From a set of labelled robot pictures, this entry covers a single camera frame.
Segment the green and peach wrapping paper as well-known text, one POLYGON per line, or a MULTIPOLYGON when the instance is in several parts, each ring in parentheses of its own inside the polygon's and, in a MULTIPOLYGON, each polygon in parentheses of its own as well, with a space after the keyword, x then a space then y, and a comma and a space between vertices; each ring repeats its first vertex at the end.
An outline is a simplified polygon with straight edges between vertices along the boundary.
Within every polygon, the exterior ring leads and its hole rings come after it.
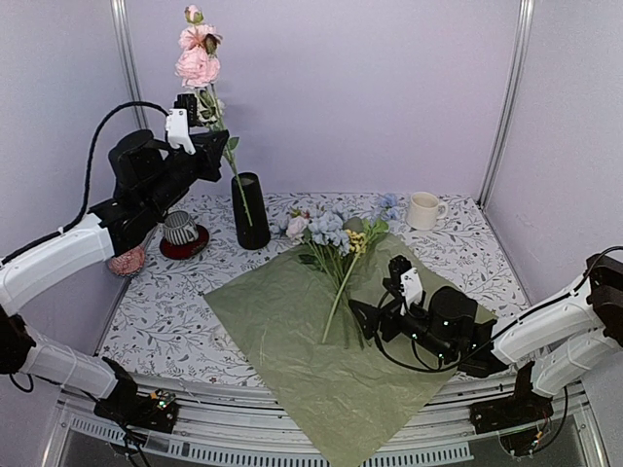
MULTIPOLYGON (((452 285, 486 317, 501 266, 483 220, 452 218, 429 232, 402 229, 379 241, 354 268, 347 296, 375 304, 389 260, 406 256, 427 293, 452 285)), ((356 466, 385 445, 449 380, 412 370, 408 341, 379 352, 357 339, 346 305, 300 249, 279 243, 257 259, 227 255, 209 268, 205 299, 235 348, 223 384, 265 387, 333 465, 356 466)))

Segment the peach paper flower bouquet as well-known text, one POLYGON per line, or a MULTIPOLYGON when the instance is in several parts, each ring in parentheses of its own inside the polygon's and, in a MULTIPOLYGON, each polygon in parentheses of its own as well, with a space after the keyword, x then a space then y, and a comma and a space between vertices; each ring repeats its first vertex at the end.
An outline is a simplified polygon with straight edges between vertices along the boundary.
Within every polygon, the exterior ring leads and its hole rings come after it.
POLYGON ((269 222, 274 237, 286 238, 305 251, 299 255, 304 266, 326 274, 335 289, 334 299, 326 318, 322 342, 326 342, 333 320, 348 298, 348 287, 355 268, 381 239, 389 233, 389 222, 398 218, 398 197, 387 194, 379 197, 377 206, 365 215, 350 214, 338 201, 332 205, 288 208, 285 214, 269 222), (367 249, 364 254, 348 251, 346 229, 364 232, 367 249))

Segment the pink rose stem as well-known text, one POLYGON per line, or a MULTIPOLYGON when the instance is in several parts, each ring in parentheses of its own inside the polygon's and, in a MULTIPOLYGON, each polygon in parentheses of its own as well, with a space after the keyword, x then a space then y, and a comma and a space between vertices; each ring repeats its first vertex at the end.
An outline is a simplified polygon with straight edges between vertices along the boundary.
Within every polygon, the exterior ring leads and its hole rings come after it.
POLYGON ((176 75, 182 87, 191 90, 198 100, 200 125, 225 130, 225 106, 215 87, 221 68, 217 52, 223 37, 196 5, 185 8, 184 18, 187 25, 178 39, 181 55, 175 64, 176 75))

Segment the white rose stem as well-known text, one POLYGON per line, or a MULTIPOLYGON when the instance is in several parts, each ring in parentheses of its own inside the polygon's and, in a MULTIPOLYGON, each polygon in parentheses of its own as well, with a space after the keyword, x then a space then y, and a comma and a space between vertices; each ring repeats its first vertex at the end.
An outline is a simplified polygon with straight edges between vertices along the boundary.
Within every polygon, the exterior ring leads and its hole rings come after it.
MULTIPOLYGON (((227 130, 227 126, 224 120, 225 105, 223 101, 217 96, 215 90, 213 91, 213 100, 214 100, 215 119, 216 119, 216 123, 214 125, 219 130, 227 130)), ((238 145, 238 138, 229 136, 228 141, 225 144, 225 149, 224 149, 224 158, 236 178, 238 178, 238 167, 237 167, 237 160, 236 160, 236 146, 237 145, 238 145)))

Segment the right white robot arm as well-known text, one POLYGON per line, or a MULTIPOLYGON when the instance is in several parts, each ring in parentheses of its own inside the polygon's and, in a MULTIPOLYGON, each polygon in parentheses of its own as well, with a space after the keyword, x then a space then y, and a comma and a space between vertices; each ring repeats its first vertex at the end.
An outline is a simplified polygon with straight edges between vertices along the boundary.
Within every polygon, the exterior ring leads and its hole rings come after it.
POLYGON ((528 386, 504 401, 507 420, 523 424, 539 411, 541 398, 552 398, 621 350, 622 264, 611 253, 590 257, 567 288, 508 322, 477 322, 477 302, 452 286, 426 294, 419 271, 403 256, 390 260, 378 304, 351 300, 348 307, 364 339, 378 349, 403 335, 413 348, 435 355, 437 367, 419 365, 418 373, 458 370, 484 378, 558 342, 553 353, 524 368, 528 386))

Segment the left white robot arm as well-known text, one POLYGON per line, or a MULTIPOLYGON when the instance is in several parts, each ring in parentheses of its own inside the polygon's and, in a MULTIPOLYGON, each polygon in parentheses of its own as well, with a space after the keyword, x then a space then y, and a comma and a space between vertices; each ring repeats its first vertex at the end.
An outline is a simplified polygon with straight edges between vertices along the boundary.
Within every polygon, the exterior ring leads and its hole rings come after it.
POLYGON ((39 377, 83 390, 105 399, 124 422, 144 414, 144 401, 125 386, 131 380, 123 369, 46 336, 28 313, 69 286, 82 285, 96 266, 142 244, 197 181, 218 181, 228 139, 228 131, 216 130, 179 143, 138 130, 110 151, 116 178, 112 196, 90 207, 75 226, 1 267, 2 375, 39 377))

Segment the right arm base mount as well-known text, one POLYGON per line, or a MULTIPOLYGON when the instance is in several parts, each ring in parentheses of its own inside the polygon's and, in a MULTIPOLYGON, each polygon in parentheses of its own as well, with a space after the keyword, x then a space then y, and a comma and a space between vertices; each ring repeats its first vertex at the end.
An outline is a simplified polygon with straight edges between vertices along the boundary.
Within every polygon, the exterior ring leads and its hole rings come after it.
MULTIPOLYGON (((516 377, 514 391, 510 396, 472 404, 469 420, 477 434, 510 429, 520 425, 544 422, 548 424, 553 415, 552 398, 532 392, 531 371, 534 362, 522 367, 516 377)), ((543 428, 533 428, 527 434, 503 435, 502 447, 519 457, 535 453, 543 436, 543 428)))

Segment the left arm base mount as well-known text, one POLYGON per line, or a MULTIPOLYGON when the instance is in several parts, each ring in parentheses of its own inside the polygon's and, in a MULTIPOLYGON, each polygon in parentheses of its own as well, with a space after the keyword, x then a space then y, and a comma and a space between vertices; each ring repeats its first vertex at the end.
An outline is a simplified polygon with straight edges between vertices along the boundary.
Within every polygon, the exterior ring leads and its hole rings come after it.
POLYGON ((120 364, 107 357, 103 361, 114 372, 116 385, 107 398, 97 400, 94 414, 123 426, 171 434, 179 413, 175 395, 163 389, 140 395, 137 383, 120 364))

